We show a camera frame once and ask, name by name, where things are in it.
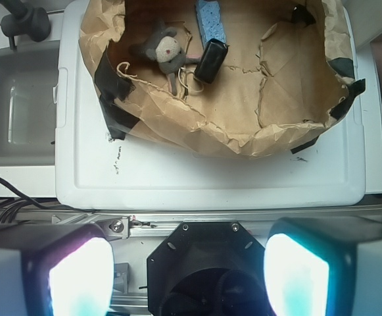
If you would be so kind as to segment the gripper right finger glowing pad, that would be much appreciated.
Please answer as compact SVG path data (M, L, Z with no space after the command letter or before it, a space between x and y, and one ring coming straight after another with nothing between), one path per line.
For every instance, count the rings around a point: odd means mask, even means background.
M277 220L264 281L276 315L382 315L382 219Z

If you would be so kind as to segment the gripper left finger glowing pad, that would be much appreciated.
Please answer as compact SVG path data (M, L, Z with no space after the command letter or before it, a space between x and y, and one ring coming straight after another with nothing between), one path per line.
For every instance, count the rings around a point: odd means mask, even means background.
M113 284L96 224L0 224L0 315L106 315Z

